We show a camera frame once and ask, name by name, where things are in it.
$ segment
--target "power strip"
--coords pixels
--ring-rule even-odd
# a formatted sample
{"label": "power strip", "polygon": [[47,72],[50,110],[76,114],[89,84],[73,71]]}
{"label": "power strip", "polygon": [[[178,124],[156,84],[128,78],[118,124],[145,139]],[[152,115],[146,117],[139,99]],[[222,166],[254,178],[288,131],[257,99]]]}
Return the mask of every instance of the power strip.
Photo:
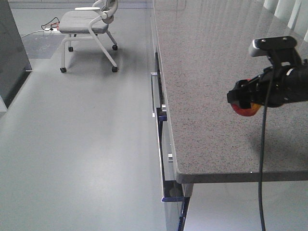
{"label": "power strip", "polygon": [[44,31],[44,33],[60,33],[60,31],[57,28],[53,28],[53,30]]}

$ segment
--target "chair seat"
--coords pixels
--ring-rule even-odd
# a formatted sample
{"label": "chair seat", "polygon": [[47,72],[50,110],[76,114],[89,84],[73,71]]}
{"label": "chair seat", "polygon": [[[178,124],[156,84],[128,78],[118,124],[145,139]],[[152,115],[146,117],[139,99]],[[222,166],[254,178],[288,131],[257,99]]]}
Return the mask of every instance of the chair seat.
{"label": "chair seat", "polygon": [[[93,11],[69,11],[65,13],[59,24],[59,31],[63,34],[89,34],[89,22],[99,15]],[[92,26],[95,34],[104,34],[108,24],[102,20]]]}

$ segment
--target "dark panel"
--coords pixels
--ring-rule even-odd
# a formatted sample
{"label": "dark panel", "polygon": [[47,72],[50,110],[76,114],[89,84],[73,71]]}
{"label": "dark panel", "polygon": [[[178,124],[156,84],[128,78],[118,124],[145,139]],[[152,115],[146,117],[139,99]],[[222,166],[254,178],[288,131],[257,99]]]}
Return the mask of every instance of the dark panel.
{"label": "dark panel", "polygon": [[28,76],[29,59],[7,0],[0,1],[0,95],[7,107]]}

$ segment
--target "white chair frame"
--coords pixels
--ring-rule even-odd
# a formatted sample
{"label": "white chair frame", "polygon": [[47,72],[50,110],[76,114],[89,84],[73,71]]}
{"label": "white chair frame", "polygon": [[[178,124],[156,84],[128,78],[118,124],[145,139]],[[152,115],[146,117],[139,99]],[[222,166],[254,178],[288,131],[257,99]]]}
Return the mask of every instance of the white chair frame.
{"label": "white chair frame", "polygon": [[[73,51],[72,49],[70,50],[70,48],[72,48],[71,46],[71,42],[72,41],[80,41],[80,40],[94,40],[98,45],[99,47],[101,48],[101,50],[103,51],[103,53],[106,55],[106,57],[108,58],[108,60],[112,63],[113,67],[112,67],[112,71],[113,72],[117,72],[118,71],[118,66],[117,64],[115,63],[115,61],[113,60],[113,58],[110,56],[109,52],[106,50],[106,48],[103,46],[103,44],[101,43],[101,41],[99,40],[97,34],[95,34],[92,30],[92,26],[102,20],[102,19],[106,19],[107,17],[111,17],[116,9],[117,9],[117,5],[118,5],[118,2],[117,0],[115,0],[115,8],[114,9],[111,9],[110,12],[109,11],[105,11],[105,12],[102,12],[101,9],[99,7],[95,7],[96,5],[98,5],[99,3],[102,2],[102,0],[98,0],[97,2],[95,2],[93,4],[92,7],[81,7],[81,8],[75,8],[75,10],[77,11],[94,11],[96,12],[99,16],[97,16],[96,18],[94,18],[93,20],[91,20],[89,22],[89,26],[88,26],[88,30],[89,30],[89,33],[90,33],[90,36],[82,36],[82,37],[76,37],[76,34],[67,34],[66,38],[64,38],[62,40],[62,43],[61,43],[61,48],[62,48],[62,55],[61,55],[61,72],[62,73],[65,73],[66,72],[66,67],[65,67],[65,44],[68,42],[68,47],[69,47],[69,51]],[[117,42],[116,40],[112,37],[111,33],[109,32],[109,30],[106,31],[106,34],[108,35],[108,37],[111,39],[111,41],[113,42],[113,50],[117,50]]]}

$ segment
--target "white curtain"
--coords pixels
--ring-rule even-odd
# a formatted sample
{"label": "white curtain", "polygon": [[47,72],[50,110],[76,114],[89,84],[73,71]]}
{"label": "white curtain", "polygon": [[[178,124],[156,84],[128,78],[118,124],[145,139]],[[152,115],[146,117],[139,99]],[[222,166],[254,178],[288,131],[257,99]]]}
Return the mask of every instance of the white curtain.
{"label": "white curtain", "polygon": [[265,0],[264,7],[308,42],[308,0]]}

